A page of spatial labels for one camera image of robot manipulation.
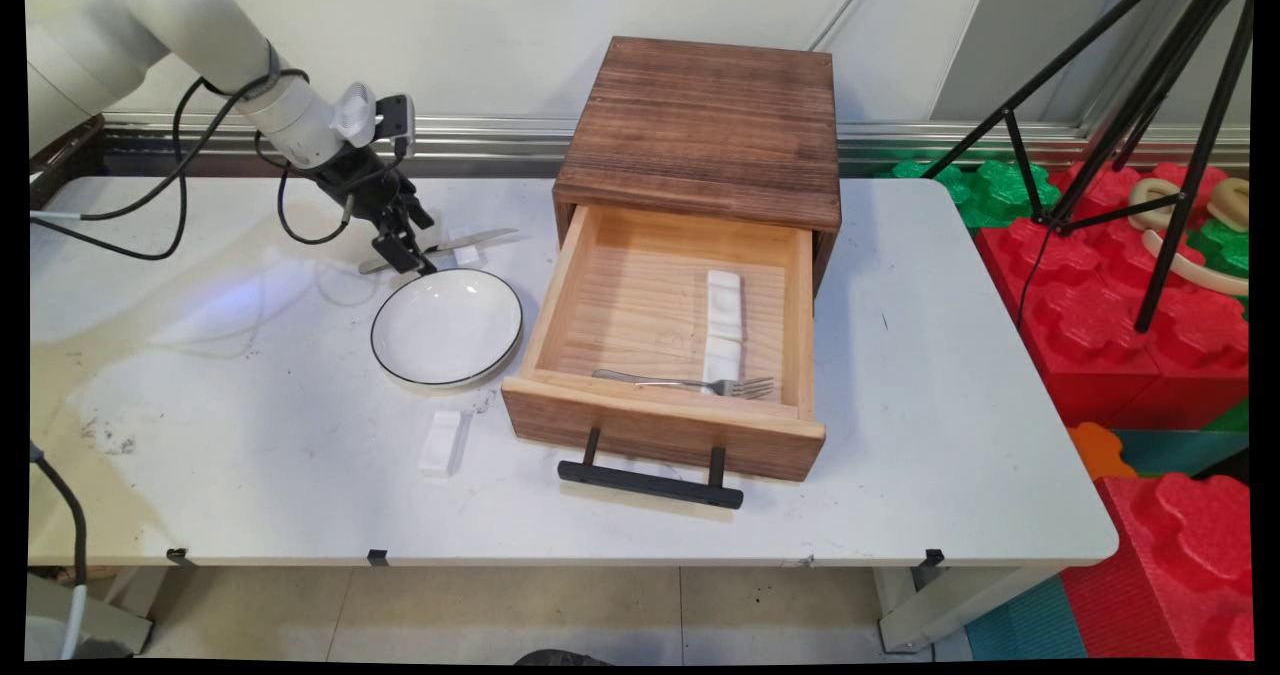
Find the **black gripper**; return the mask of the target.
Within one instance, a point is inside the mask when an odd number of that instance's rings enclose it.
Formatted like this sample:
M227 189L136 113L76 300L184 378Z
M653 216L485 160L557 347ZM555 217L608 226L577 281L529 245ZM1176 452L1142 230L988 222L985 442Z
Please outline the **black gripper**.
M356 219L378 225L371 241L375 254L398 273L430 275L436 266L420 248L415 225L428 231L435 220L422 206L416 190L399 170L408 146L394 146L394 158L385 160L372 147L346 145L329 161L307 169L305 177L316 183L338 205L352 201Z

